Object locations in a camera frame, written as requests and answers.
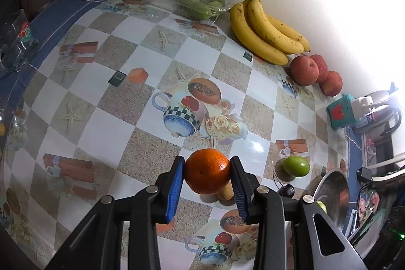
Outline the black power adapter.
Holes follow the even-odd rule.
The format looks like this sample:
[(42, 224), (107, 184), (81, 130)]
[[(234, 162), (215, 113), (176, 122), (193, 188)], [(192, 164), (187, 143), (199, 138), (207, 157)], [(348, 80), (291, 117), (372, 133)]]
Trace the black power adapter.
[(356, 171), (356, 177), (359, 182), (362, 183), (369, 183), (373, 181), (373, 173), (372, 170), (361, 167)]

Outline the teal box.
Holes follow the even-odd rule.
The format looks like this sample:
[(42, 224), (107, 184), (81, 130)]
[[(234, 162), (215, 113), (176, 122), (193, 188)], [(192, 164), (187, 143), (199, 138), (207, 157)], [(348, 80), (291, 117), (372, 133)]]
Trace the teal box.
[(356, 123), (356, 119), (351, 107), (351, 102), (354, 99), (355, 98), (353, 96), (346, 94), (328, 105), (327, 112), (333, 130), (346, 128)]

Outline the stainless steel kettle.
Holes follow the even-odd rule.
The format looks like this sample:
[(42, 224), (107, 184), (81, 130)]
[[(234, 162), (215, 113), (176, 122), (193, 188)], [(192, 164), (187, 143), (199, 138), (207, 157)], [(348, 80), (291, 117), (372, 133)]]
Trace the stainless steel kettle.
[(356, 134), (365, 134), (378, 127), (384, 126), (381, 136), (391, 134), (399, 128), (402, 121), (400, 96), (397, 91), (395, 99), (396, 106), (383, 106), (368, 113), (360, 119), (356, 119), (354, 124), (354, 132)]

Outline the red apple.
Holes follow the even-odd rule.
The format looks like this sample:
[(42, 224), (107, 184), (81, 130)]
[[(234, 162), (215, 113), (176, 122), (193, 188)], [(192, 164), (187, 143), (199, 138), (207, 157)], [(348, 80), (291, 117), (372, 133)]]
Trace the red apple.
[(338, 72), (330, 71), (326, 79), (319, 86), (324, 95), (334, 97), (342, 90), (342, 77)]
[(311, 57), (300, 55), (290, 63), (290, 74), (300, 86), (313, 85), (318, 80), (318, 65)]
[(310, 58), (313, 59), (318, 66), (318, 79), (316, 80), (316, 83), (319, 84), (324, 82), (329, 74), (328, 65), (324, 58), (317, 54), (311, 55)]

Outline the yellow banana bunch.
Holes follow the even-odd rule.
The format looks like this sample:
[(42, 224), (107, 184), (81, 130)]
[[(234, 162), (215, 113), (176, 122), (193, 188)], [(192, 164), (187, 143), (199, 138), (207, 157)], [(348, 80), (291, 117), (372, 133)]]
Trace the yellow banana bunch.
[(244, 0), (230, 9), (231, 28), (250, 52), (270, 64), (284, 66), (288, 56), (311, 52), (306, 38), (273, 16), (267, 15), (262, 0)]

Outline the red apple right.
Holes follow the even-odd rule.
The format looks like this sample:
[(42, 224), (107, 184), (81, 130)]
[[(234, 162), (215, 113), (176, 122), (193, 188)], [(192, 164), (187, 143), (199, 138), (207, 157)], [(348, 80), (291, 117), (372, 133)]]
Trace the red apple right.
[(319, 86), (324, 95), (334, 97), (342, 90), (342, 77), (338, 72), (330, 71), (326, 79)]

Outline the white power strip lamp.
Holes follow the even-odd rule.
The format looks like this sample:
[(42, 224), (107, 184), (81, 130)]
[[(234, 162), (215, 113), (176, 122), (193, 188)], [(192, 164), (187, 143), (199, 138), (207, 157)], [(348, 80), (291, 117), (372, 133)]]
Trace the white power strip lamp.
[(358, 97), (351, 101), (351, 109), (355, 119), (360, 119), (378, 108), (383, 106), (396, 106), (395, 99), (397, 86), (391, 82), (388, 90), (379, 90), (367, 95), (366, 97)]

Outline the red apple left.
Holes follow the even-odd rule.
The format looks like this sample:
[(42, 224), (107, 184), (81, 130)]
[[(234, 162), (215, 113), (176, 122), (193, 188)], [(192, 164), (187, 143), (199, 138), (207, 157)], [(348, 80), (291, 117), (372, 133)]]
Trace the red apple left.
[(318, 80), (318, 65), (311, 57), (300, 55), (290, 63), (290, 74), (300, 86), (313, 85)]

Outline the large pale green mango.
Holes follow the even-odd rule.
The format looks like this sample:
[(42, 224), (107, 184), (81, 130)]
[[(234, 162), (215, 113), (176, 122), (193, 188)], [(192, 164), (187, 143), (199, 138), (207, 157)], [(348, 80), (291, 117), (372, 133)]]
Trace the large pale green mango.
[(326, 206), (322, 201), (319, 201), (319, 200), (318, 200), (316, 203), (319, 205), (319, 207), (320, 207), (325, 213), (328, 212), (327, 206)]

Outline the small green mango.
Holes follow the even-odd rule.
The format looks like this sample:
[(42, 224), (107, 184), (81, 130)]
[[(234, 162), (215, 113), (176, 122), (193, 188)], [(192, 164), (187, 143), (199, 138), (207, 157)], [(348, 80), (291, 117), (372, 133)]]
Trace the small green mango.
[(305, 177), (310, 172), (310, 163), (301, 156), (288, 156), (283, 160), (281, 167), (293, 177)]

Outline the red apple middle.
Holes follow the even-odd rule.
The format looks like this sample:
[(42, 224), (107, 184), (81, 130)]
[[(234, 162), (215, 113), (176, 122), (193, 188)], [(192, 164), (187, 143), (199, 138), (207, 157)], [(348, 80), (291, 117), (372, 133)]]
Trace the red apple middle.
[(319, 84), (324, 82), (329, 74), (328, 65), (324, 58), (317, 54), (311, 55), (310, 58), (313, 59), (318, 66), (318, 79), (316, 80), (316, 83)]

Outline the smooth orange tangerine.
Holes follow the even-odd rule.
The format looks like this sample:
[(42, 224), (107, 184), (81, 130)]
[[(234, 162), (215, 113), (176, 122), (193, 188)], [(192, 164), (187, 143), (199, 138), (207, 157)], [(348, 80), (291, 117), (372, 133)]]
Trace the smooth orange tangerine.
[(230, 180), (230, 162), (216, 149), (199, 149), (184, 165), (184, 179), (189, 188), (200, 195), (211, 195)]

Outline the stainless steel bowl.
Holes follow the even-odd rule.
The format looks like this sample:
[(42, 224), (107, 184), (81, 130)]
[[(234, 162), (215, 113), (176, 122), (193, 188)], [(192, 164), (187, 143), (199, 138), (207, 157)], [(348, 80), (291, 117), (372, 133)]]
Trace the stainless steel bowl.
[(308, 188), (316, 201), (327, 208), (327, 214), (340, 231), (343, 231), (349, 210), (349, 185), (339, 169), (328, 171), (314, 178)]

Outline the checkered plastic tablecloth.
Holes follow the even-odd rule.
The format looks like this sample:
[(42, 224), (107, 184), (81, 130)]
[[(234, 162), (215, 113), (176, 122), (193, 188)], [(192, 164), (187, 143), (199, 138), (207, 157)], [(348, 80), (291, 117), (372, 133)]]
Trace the checkered plastic tablecloth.
[(295, 85), (254, 56), (221, 18), (205, 27), (150, 0), (107, 0), (82, 15), (35, 70), (18, 102), (1, 105), (1, 224), (44, 268), (104, 195), (134, 195), (176, 156), (237, 156), (273, 190), (280, 160), (304, 146), (310, 172), (349, 166), (318, 86)]

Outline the clear plastic container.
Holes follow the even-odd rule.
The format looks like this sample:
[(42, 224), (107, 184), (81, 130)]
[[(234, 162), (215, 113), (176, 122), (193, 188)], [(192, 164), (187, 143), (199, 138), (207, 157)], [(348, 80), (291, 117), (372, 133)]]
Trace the clear plastic container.
[(38, 40), (34, 37), (24, 10), (12, 13), (1, 24), (1, 72), (19, 72), (38, 52)]

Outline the blue striped cloth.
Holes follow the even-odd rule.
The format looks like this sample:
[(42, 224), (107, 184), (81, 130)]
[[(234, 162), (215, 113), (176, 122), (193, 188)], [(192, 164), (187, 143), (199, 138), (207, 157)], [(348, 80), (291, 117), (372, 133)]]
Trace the blue striped cloth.
[(1, 79), (1, 105), (18, 102), (35, 70), (69, 28), (84, 14), (107, 0), (55, 0), (30, 23), (34, 37), (38, 39), (37, 55), (31, 61), (27, 73), (11, 73)]

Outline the brown round fruit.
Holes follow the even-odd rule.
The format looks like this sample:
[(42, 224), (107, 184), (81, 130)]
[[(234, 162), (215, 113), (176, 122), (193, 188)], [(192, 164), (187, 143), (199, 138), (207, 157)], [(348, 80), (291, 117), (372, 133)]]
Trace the brown round fruit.
[(231, 181), (228, 181), (228, 183), (222, 188), (220, 189), (217, 193), (217, 198), (221, 201), (230, 201), (233, 196), (234, 196), (234, 192), (233, 192), (233, 187), (232, 187), (232, 183)]

